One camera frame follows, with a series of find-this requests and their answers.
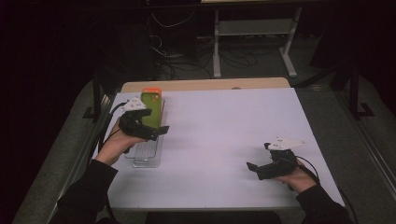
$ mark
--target white table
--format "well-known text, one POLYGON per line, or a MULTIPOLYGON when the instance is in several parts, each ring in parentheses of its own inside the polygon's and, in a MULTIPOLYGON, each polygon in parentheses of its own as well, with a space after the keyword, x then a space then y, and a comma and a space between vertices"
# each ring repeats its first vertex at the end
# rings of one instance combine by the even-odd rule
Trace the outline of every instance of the white table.
MULTIPOLYGON (((123 92, 114 105, 139 95, 123 92)), ((108 192, 116 209, 275 210, 299 207, 295 192, 260 181, 246 162, 270 163, 263 144, 277 136, 301 139, 296 155, 311 161, 323 188, 344 204, 292 88, 163 91, 169 132, 159 168, 134 168, 121 157, 108 192)), ((121 116, 116 111, 109 127, 121 116)))

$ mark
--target gray floor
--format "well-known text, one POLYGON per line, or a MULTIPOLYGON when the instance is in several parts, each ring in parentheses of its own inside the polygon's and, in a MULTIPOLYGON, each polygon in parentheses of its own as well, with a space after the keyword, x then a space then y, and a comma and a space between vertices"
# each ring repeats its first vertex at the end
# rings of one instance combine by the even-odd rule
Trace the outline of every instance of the gray floor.
MULTIPOLYGON (((243 39, 238 43, 245 44, 249 43, 248 41, 250 40, 243 39)), ((316 37, 296 37, 291 46, 290 58, 297 71, 297 78, 289 78, 276 49, 276 46, 282 42, 282 38, 269 36, 253 41, 262 41, 260 47, 255 50, 247 49, 247 47, 231 51, 221 50, 221 78, 286 77, 290 84, 296 84, 320 71, 309 66, 318 43, 316 37)), ((207 53, 200 58, 199 62, 194 62, 204 65, 205 69, 198 69, 197 65, 174 63, 174 75, 180 79, 209 78, 213 69, 210 57, 211 54, 207 53)), ((161 76, 161 79, 168 78, 169 74, 161 76)), ((389 169, 393 173, 395 172, 395 118, 381 103, 375 88, 362 79, 360 101, 367 103, 372 108, 375 117, 362 118, 361 121, 354 120, 346 110, 348 89, 332 91, 329 88, 331 79, 332 75, 329 75, 310 87, 296 89, 318 145, 334 180, 352 203, 359 223, 395 223, 396 201, 394 195, 389 190, 390 186, 381 175, 370 150, 370 147, 375 147, 384 157, 389 169)), ((70 176, 70 170, 78 173, 76 168, 78 164, 76 164, 75 158, 84 153, 84 148, 89 142, 87 138, 92 136, 91 133, 97 132, 97 128, 92 125, 91 120, 82 118, 85 109, 89 106, 92 106, 91 83, 87 84, 77 98, 64 128, 14 223, 42 223, 42 220, 46 220, 46 217, 50 215, 54 202, 62 193, 63 185, 67 183, 65 179, 70 182, 78 177, 78 175, 70 176), (63 167, 63 169, 52 170, 51 167, 63 167), (54 186, 50 191, 46 188, 49 184, 54 186), (46 197, 42 196, 43 191, 47 192, 46 197), (38 198, 41 200, 44 198, 47 201, 45 204, 48 205, 48 209, 35 206, 35 200, 38 198)), ((304 217, 301 210, 284 210, 278 211, 278 213, 284 224, 300 223, 304 217)), ((126 211, 115 211, 115 215, 121 223, 134 224, 144 223, 146 217, 146 213, 126 211)), ((106 211, 99 215, 99 217, 105 216, 107 216, 106 211)))

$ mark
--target dark background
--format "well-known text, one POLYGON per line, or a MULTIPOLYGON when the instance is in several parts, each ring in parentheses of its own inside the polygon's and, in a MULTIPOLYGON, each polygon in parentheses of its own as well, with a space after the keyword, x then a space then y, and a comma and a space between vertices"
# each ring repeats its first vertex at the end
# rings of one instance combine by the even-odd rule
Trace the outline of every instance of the dark background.
MULTIPOLYGON (((114 7, 106 1, 78 4, 114 7)), ((106 93, 114 93, 126 81, 157 78, 154 62, 160 59, 148 50, 147 36, 149 32, 163 34, 164 30, 158 26, 148 29, 147 12, 107 15, 98 20, 89 13, 77 12, 75 6, 73 1, 1 3, 1 111, 6 122, 0 149, 2 223, 9 223, 15 216, 78 93, 93 74, 98 74, 106 93)), ((343 59, 356 64, 394 114, 395 8, 388 1, 306 7, 298 27, 303 35, 323 34, 312 65, 328 68, 343 59)), ((194 38, 213 35, 212 14, 197 12, 189 29, 175 30, 164 41, 169 45, 180 43, 175 47, 194 57, 194 38), (181 36, 187 42, 177 41, 181 36)), ((157 15, 163 21, 177 20, 166 13, 157 15)))

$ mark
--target green object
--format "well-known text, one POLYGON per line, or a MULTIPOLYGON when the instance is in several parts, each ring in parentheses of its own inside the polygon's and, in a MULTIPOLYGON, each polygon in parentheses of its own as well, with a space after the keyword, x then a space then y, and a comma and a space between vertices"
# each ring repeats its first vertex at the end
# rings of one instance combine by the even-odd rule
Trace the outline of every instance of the green object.
POLYGON ((158 92, 142 92, 140 97, 143 104, 151 109, 151 115, 142 118, 143 125, 159 129, 162 118, 161 95, 158 92))

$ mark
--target black cable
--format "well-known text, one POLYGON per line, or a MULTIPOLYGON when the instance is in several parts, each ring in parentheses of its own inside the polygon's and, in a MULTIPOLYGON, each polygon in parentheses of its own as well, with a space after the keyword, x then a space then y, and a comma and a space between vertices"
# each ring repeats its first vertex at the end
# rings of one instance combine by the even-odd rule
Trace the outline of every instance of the black cable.
POLYGON ((311 162, 309 162, 308 160, 306 160, 306 159, 304 159, 304 158, 302 158, 302 157, 296 156, 296 158, 300 158, 300 159, 302 159, 302 160, 308 162, 308 163, 312 166, 312 168, 315 170, 315 173, 316 173, 316 174, 312 173, 312 171, 310 171, 310 170, 309 170, 308 168, 306 168, 304 165, 300 165, 300 164, 296 163, 296 161, 290 161, 290 160, 285 159, 285 158, 282 158, 282 157, 276 157, 277 160, 285 161, 285 162, 291 163, 291 164, 293 164, 293 165, 296 165, 298 168, 300 168, 302 171, 304 171, 306 174, 308 174, 318 185, 320 185, 320 180, 319 180, 318 172, 317 172, 317 169, 315 168, 315 166, 312 165, 311 162))
MULTIPOLYGON (((208 53, 213 53, 213 51, 212 50, 207 50, 207 51, 204 51, 202 53, 199 53, 195 60, 194 59, 189 59, 189 58, 182 58, 182 59, 179 59, 179 58, 178 59, 171 59, 171 58, 169 58, 168 62, 171 63, 171 64, 189 64, 189 63, 197 64, 198 59, 202 58, 204 55, 206 55, 208 53)), ((206 67, 208 65, 208 62, 210 62, 211 58, 212 57, 209 57, 206 60, 206 62, 204 62, 204 65, 200 65, 200 66, 206 67)))
POLYGON ((315 171, 315 175, 317 176, 317 178, 319 179, 319 174, 318 174, 318 171, 317 171, 317 169, 315 168, 315 166, 311 163, 311 162, 309 162, 307 159, 304 159, 303 157, 299 157, 299 156, 296 156, 296 158, 298 158, 298 159, 301 159, 301 160, 303 160, 303 161, 306 161, 306 162, 308 162, 308 164, 312 167, 312 169, 314 169, 314 171, 315 171))
POLYGON ((347 203, 347 205, 349 206, 350 211, 352 212, 352 216, 353 216, 353 218, 355 219, 355 224, 359 224, 358 216, 356 215, 355 208, 353 208, 352 203, 350 202, 350 200, 348 199, 348 197, 347 197, 347 195, 344 193, 344 191, 341 190, 341 188, 340 188, 339 186, 337 186, 337 188, 338 188, 338 191, 340 191, 341 195, 342 195, 342 196, 344 197, 344 199, 346 200, 346 203, 347 203))
POLYGON ((166 66, 168 66, 168 67, 170 68, 170 73, 168 73, 167 71, 165 71, 164 69, 162 69, 162 71, 164 72, 164 74, 165 74, 165 76, 166 76, 166 78, 167 78, 168 80, 173 80, 175 77, 177 77, 177 79, 180 79, 180 78, 176 75, 175 69, 174 69, 174 67, 173 67, 170 63, 164 62, 163 65, 166 65, 166 66))
POLYGON ((241 54, 238 54, 237 51, 236 51, 236 52, 232 52, 232 51, 227 50, 227 52, 230 53, 231 55, 233 55, 233 56, 235 57, 235 59, 237 59, 237 60, 244 59, 244 60, 247 62, 247 65, 248 65, 248 66, 252 66, 252 65, 257 64, 257 57, 254 56, 254 55, 250 52, 250 50, 248 50, 247 52, 244 52, 244 51, 242 51, 242 50, 240 50, 240 51, 241 51, 241 54), (248 60, 248 57, 252 57, 252 58, 253 58, 253 63, 251 63, 251 62, 248 60))
POLYGON ((230 57, 227 57, 225 54, 220 53, 220 52, 219 52, 219 56, 225 63, 227 63, 231 67, 234 67, 234 68, 248 68, 248 67, 250 67, 250 64, 248 61, 247 61, 247 63, 241 63, 234 59, 231 59, 230 57))
MULTIPOLYGON (((114 133, 110 134, 106 140, 104 140, 105 134, 106 134, 106 131, 107 131, 107 128, 108 128, 108 125, 109 125, 111 119, 113 118, 114 112, 115 112, 120 106, 123 106, 123 105, 125 105, 125 104, 126 104, 126 103, 120 103, 120 104, 116 105, 116 106, 111 110, 111 112, 107 115, 107 118, 106 118, 106 121, 105 121, 105 124, 104 124, 103 129, 99 132, 99 134, 96 135, 95 141, 94 141, 93 144, 92 144, 92 147, 91 147, 91 150, 90 150, 90 153, 89 153, 89 156, 88 156, 88 160, 87 160, 87 168, 88 168, 88 166, 90 165, 90 161, 91 161, 91 159, 92 159, 93 152, 95 151, 96 146, 97 146, 97 148, 98 148, 98 153, 99 153, 99 151, 102 149, 103 144, 104 144, 113 134, 117 133, 117 132, 120 130, 120 129, 116 130, 114 133)), ((107 210, 107 212, 108 212, 108 215, 109 215, 111 218, 113 218, 114 220, 117 220, 116 217, 114 216, 114 213, 113 213, 112 209, 111 209, 110 201, 109 201, 109 199, 108 199, 108 195, 106 196, 106 210, 107 210)))
POLYGON ((191 68, 191 69, 188 69, 188 68, 181 68, 181 67, 177 67, 177 66, 172 65, 173 63, 171 63, 171 66, 173 66, 173 67, 176 68, 176 69, 182 70, 182 71, 196 71, 196 70, 203 69, 203 70, 206 71, 206 73, 209 75, 209 78, 211 79, 211 78, 212 78, 212 75, 211 75, 210 72, 206 69, 206 66, 207 66, 208 63, 210 62, 210 59, 211 59, 211 58, 212 58, 212 57, 209 57, 208 60, 204 63, 204 65, 200 65, 200 64, 197 64, 197 63, 183 63, 183 64, 190 65, 190 66, 196 66, 197 68, 191 68))

